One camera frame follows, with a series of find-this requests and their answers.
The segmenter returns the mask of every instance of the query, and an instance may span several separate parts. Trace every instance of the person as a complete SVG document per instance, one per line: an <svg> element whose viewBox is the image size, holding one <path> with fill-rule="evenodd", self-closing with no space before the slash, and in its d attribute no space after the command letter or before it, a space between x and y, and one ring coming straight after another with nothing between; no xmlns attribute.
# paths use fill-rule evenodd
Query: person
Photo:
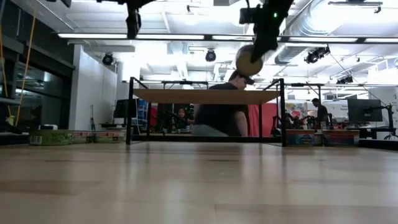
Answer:
<svg viewBox="0 0 398 224"><path fill-rule="evenodd" d="M188 118L185 115L185 110L184 108L180 108L178 110L178 118L173 118L172 120L172 127L173 130L176 129L185 129L187 128L188 125L193 124L193 120Z"/></svg>
<svg viewBox="0 0 398 224"><path fill-rule="evenodd" d="M228 82L211 86L211 90L244 90L254 80L234 71ZM195 105L194 136L248 136L247 105Z"/></svg>
<svg viewBox="0 0 398 224"><path fill-rule="evenodd" d="M326 106L323 106L318 98L314 98L312 100L312 104L314 107L318 108L318 113L317 113L317 126L320 127L321 122L326 122L326 125L329 125L329 119L328 119L328 109L326 109Z"/></svg>

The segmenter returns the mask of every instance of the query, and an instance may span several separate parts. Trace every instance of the red wall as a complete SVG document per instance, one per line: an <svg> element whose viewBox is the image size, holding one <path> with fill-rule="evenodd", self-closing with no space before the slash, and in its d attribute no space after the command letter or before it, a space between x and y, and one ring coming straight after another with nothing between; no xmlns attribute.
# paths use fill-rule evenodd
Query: red wall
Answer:
<svg viewBox="0 0 398 224"><path fill-rule="evenodd" d="M259 106L248 105L250 137L259 136ZM266 103L262 105L262 136L270 136L272 129L272 117L276 115L276 103Z"/></svg>

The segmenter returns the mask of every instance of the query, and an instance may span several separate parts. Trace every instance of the black metal frame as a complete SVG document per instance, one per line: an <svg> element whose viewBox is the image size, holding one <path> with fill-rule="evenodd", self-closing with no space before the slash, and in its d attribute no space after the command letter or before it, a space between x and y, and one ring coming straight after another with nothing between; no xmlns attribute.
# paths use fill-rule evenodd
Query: black metal frame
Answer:
<svg viewBox="0 0 398 224"><path fill-rule="evenodd" d="M147 133L145 136L135 136L131 134L131 118L132 118L132 106L133 102L133 95L134 95L134 83L140 84L140 86L148 89L141 81L139 81L135 77L130 77L129 81L129 100L127 103L127 133L126 133L126 145L130 145L131 141L177 141L177 142L258 142L258 143L275 143L281 142L282 147L287 146L286 143L286 126L284 122L281 122L281 138L278 137L262 137L262 106L259 106L259 137L252 138L252 137L198 137L198 136L151 136L150 135L150 108L151 103L149 103L148 107L148 116L147 116ZM269 86L265 87L263 91L268 90L270 87L274 85L280 86L280 107L285 108L285 83L284 79L280 78L278 80L273 81ZM281 114L282 121L286 119L286 115L284 113Z"/></svg>

